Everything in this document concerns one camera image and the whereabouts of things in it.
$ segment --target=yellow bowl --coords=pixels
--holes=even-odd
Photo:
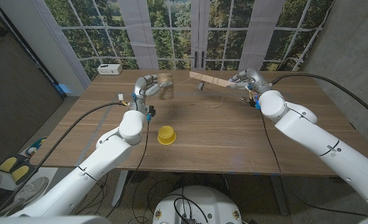
[[[176,141],[176,133],[170,126],[163,126],[158,131],[158,142],[167,146]]]

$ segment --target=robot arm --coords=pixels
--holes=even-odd
[[[144,123],[146,120],[150,121],[150,117],[155,114],[153,106],[145,105],[145,97],[154,95],[160,87],[171,84],[158,85],[156,75],[139,78],[132,95],[132,109],[124,113],[119,127],[102,135],[97,141],[96,150],[47,194],[11,216],[68,215],[94,184],[104,174],[125,161],[132,152],[132,147],[141,142]]]
[[[312,111],[285,101],[255,70],[248,68],[231,80],[236,82],[231,88],[248,87],[260,93],[263,115],[286,136],[316,154],[368,203],[368,158],[316,125],[317,118]]]

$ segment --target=table surface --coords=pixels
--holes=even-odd
[[[77,118],[92,108],[117,101],[123,93],[130,101],[135,81],[144,75],[172,73],[175,97],[160,100],[147,97],[156,115],[149,127],[149,142],[139,170],[174,172],[215,172],[233,174],[276,174],[277,164],[264,133],[260,111],[240,100],[245,90],[230,90],[189,79],[189,71],[124,70],[118,76],[98,75],[42,147],[30,160],[38,164],[59,137]],[[228,79],[236,71],[203,71],[206,75]],[[268,81],[289,72],[261,72]],[[274,86],[287,101],[306,106],[318,117],[317,124],[368,157],[368,143],[350,125],[342,112],[312,78],[291,77]],[[58,145],[44,166],[74,167],[94,150],[96,141],[122,120],[127,107],[108,106],[83,118]],[[282,173],[287,175],[331,176],[335,173],[318,156],[284,136],[265,119],[267,131],[277,153]],[[159,144],[158,130],[174,128],[177,140],[169,146]],[[143,129],[145,138],[147,128]],[[145,141],[133,148],[127,161],[117,168],[133,170],[138,166]]]

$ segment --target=window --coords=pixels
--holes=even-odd
[[[101,63],[138,69],[119,4],[111,0],[45,0],[90,80]]]
[[[254,1],[211,0],[207,70],[238,70]]]
[[[261,70],[297,71],[322,30],[333,0],[286,0]]]
[[[191,69],[191,0],[147,0],[159,69]]]

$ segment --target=wall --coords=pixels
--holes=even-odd
[[[338,82],[368,104],[368,1],[336,1],[301,69]],[[368,111],[329,83],[318,83],[368,140]]]
[[[3,0],[0,7],[68,96],[80,96],[83,85],[39,16],[31,0]]]

